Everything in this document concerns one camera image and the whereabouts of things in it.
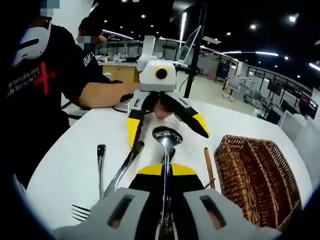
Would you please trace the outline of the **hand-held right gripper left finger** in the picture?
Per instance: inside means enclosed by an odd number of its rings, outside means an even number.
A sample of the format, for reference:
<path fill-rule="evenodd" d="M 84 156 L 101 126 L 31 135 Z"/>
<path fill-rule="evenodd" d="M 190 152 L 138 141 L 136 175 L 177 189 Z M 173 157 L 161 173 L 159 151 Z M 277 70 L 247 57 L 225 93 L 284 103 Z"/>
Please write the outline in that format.
<path fill-rule="evenodd" d="M 52 231 L 56 240 L 154 240 L 159 235 L 163 164 L 138 171 L 131 185 L 110 193 L 92 206 L 77 225 Z"/>

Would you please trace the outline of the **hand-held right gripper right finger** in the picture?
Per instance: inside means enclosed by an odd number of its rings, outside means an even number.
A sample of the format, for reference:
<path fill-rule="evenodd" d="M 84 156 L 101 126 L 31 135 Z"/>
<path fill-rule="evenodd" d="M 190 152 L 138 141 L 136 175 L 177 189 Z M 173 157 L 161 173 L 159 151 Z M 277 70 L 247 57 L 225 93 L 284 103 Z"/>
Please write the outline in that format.
<path fill-rule="evenodd" d="M 259 227 L 242 209 L 213 188 L 183 194 L 199 240 L 275 240 L 280 231 Z"/>

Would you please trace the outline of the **person's left hand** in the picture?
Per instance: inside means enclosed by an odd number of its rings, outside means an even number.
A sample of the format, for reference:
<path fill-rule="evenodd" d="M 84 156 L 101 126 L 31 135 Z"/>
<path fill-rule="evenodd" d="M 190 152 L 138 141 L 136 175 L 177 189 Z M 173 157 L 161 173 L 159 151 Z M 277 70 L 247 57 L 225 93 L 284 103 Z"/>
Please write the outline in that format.
<path fill-rule="evenodd" d="M 174 114 L 161 103 L 159 98 L 149 100 L 149 111 L 151 111 L 158 120 L 164 120 Z"/>

